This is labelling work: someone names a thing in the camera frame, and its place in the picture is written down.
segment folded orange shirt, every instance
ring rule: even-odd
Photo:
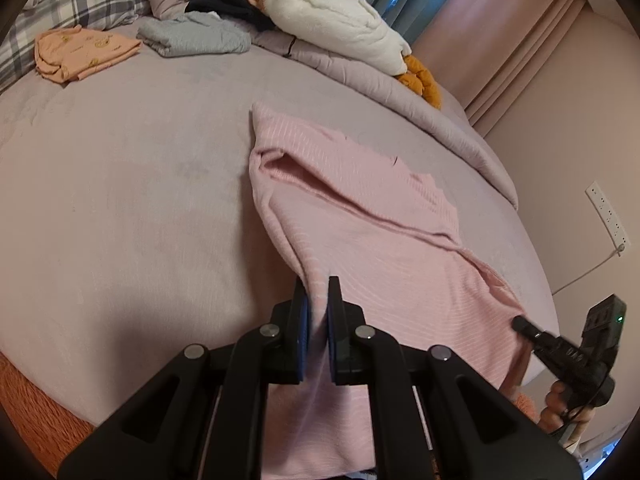
[[[80,25],[54,28],[36,37],[36,69],[56,83],[80,80],[133,56],[141,43]]]

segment pink curtain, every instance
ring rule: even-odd
[[[562,40],[585,0],[447,0],[412,45],[486,135]]]

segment pink fuzzy fabric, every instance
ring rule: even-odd
[[[370,468],[364,386],[337,388],[324,333],[328,279],[399,342],[453,348],[498,387],[524,311],[495,271],[462,246],[456,209],[432,177],[334,132],[253,108],[249,172],[262,221],[312,305],[308,373],[270,390],[264,478],[327,478]]]

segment black handheld device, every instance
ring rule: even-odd
[[[575,408],[609,402],[615,387],[609,372],[618,355],[625,315],[626,304],[616,295],[601,301],[587,314],[580,346],[543,332],[522,316],[513,318],[513,329],[533,343],[536,357],[566,385],[562,396],[567,414]],[[565,425],[554,434],[561,444],[573,433],[576,416],[565,416]]]

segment orange carpet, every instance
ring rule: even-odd
[[[52,476],[94,427],[49,399],[0,353],[0,404],[33,455]]]

